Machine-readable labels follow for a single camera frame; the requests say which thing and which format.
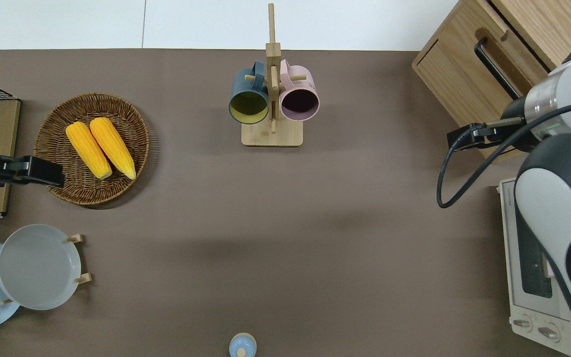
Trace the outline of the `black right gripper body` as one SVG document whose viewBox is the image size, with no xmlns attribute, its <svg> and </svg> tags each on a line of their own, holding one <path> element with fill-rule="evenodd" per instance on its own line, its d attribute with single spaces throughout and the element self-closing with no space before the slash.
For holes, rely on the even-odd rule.
<svg viewBox="0 0 571 357">
<path fill-rule="evenodd" d="M 466 148 L 485 149 L 500 145 L 508 135 L 506 130 L 488 126 L 485 123 L 471 123 L 467 126 L 470 134 L 466 137 Z"/>
</svg>

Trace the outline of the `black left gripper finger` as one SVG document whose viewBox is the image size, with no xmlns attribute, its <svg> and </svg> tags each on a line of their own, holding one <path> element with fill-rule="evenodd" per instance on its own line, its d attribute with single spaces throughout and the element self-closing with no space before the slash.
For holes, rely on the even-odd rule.
<svg viewBox="0 0 571 357">
<path fill-rule="evenodd" d="M 65 175 L 64 174 L 42 174 L 42 173 L 31 173 L 29 174 L 29 182 L 34 184 L 41 184 L 45 186 L 63 187 L 65 185 Z"/>
<path fill-rule="evenodd" d="M 41 158 L 29 158 L 28 174 L 63 174 L 62 165 L 43 160 Z"/>
</svg>

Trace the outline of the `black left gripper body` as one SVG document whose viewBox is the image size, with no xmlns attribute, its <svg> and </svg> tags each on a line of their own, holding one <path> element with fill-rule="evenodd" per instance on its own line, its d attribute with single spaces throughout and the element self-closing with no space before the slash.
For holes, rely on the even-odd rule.
<svg viewBox="0 0 571 357">
<path fill-rule="evenodd" d="M 30 156 L 0 156 L 0 187 L 6 184 L 30 184 L 25 176 L 30 166 Z"/>
</svg>

